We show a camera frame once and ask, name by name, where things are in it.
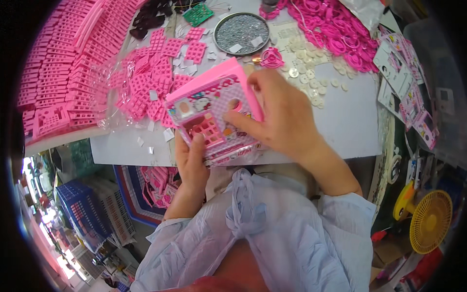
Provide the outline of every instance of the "shirt sleeve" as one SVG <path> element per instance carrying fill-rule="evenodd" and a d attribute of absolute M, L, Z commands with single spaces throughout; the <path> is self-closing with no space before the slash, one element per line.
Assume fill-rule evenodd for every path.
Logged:
<path fill-rule="evenodd" d="M 170 245 L 171 241 L 186 228 L 192 218 L 169 219 L 157 226 L 156 230 L 146 237 L 151 245 L 136 271 L 135 281 L 131 284 L 132 292 L 151 291 L 150 287 L 155 285 L 155 275 L 161 274 L 162 252 Z"/>
<path fill-rule="evenodd" d="M 368 291 L 373 259 L 371 221 L 375 210 L 374 204 L 355 193 L 323 195 L 318 203 L 326 243 L 341 261 L 352 291 Z"/>

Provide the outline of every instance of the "hand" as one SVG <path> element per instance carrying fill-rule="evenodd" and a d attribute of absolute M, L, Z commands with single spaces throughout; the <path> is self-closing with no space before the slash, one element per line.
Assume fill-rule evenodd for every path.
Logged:
<path fill-rule="evenodd" d="M 175 132 L 175 160 L 185 190 L 195 194 L 205 193 L 209 171 L 203 164 L 205 150 L 204 137 L 196 134 L 191 148 L 183 140 L 179 131 Z"/>
<path fill-rule="evenodd" d="M 252 137 L 297 162 L 308 156 L 321 135 L 310 101 L 275 70 L 253 72 L 248 83 L 261 92 L 264 122 L 229 111 L 224 119 Z"/>

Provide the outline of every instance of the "pink toy box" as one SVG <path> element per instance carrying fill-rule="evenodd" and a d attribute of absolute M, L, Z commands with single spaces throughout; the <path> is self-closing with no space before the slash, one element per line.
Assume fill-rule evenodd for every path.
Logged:
<path fill-rule="evenodd" d="M 235 58 L 167 94 L 165 107 L 188 145 L 196 133 L 203 134 L 207 166 L 227 163 L 262 147 L 256 139 L 223 119 L 228 110 L 235 110 L 263 121 L 258 100 Z"/>

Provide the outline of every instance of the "yellow electric fan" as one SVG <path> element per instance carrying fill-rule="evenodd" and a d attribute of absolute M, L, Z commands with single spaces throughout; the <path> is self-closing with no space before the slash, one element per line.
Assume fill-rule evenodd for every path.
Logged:
<path fill-rule="evenodd" d="M 412 202 L 413 181 L 404 187 L 394 206 L 393 217 L 401 219 L 405 211 L 413 214 L 410 223 L 410 243 L 414 251 L 427 254 L 443 241 L 451 224 L 453 204 L 445 191 L 432 191 L 415 206 Z"/>

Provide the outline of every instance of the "green circuit board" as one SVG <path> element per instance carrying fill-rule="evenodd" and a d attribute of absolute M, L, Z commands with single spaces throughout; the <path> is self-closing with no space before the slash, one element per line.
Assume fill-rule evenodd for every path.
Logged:
<path fill-rule="evenodd" d="M 214 12 L 210 10 L 205 3 L 201 2 L 198 5 L 187 10 L 183 14 L 183 18 L 185 18 L 186 21 L 195 28 L 213 15 Z"/>

